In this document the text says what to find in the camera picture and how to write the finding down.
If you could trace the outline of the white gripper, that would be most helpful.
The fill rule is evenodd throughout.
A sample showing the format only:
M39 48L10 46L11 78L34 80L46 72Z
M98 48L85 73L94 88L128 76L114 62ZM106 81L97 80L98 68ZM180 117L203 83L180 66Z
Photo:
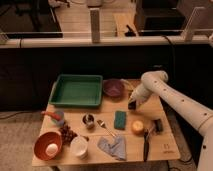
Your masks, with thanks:
M129 102L145 103L150 97L150 91L143 85L138 85L129 97Z

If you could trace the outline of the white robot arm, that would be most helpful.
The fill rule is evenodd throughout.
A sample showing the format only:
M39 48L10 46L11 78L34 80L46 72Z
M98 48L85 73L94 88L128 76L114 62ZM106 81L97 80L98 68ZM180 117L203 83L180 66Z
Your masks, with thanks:
M155 93L203 137L197 171L213 171L213 110L173 89L163 71L145 72L129 102L145 103Z

